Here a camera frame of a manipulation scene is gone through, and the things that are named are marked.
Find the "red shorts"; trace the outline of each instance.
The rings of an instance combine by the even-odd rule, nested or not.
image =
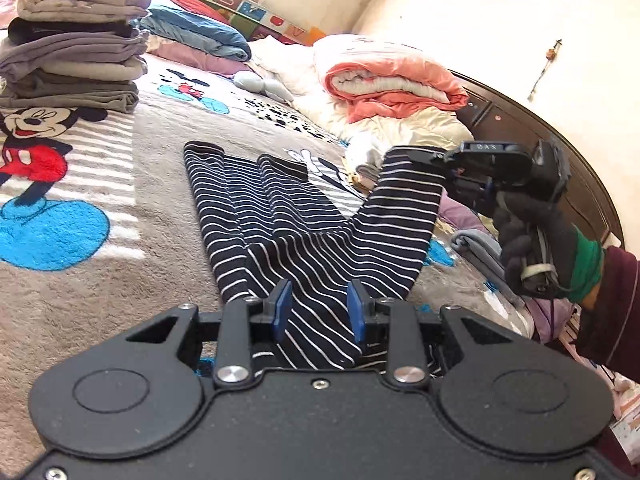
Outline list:
[[[66,174],[66,160],[49,146],[2,148],[0,173],[23,176],[33,182],[57,182]]]

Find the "striped shirt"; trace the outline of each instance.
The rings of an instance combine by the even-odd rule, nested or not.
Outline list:
[[[279,280],[293,286],[283,341],[254,354],[256,368],[349,368],[383,365],[373,347],[354,343],[346,290],[357,278],[374,298],[405,298],[422,269],[444,179],[409,161],[396,146],[378,186],[346,219],[309,181],[298,162],[261,155],[257,162],[188,142],[184,159],[204,246],[226,303],[266,297]]]

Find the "white comforter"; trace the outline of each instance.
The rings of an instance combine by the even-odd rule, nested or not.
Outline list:
[[[405,119],[376,116],[349,124],[347,103],[325,92],[318,81],[313,47],[284,45],[271,36],[252,41],[250,46],[253,56],[247,64],[263,77],[279,79],[293,94],[291,105],[297,111],[348,142],[346,158],[352,168],[367,163],[379,166],[386,151],[398,144],[450,150],[473,140],[455,113],[434,107]]]

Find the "wooden bed frame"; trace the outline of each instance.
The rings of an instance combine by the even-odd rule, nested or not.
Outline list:
[[[498,91],[454,72],[469,94],[458,119],[476,140],[508,140],[532,148],[539,139],[555,137],[568,155],[572,178],[560,207],[587,238],[604,242],[609,234],[624,238],[613,201],[596,172],[584,157],[556,129],[536,114]]]

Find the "white stuffed toy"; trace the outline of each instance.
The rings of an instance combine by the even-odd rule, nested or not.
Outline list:
[[[280,81],[263,79],[255,72],[241,70],[234,76],[234,85],[253,94],[262,94],[274,101],[288,104],[293,101],[293,95]]]

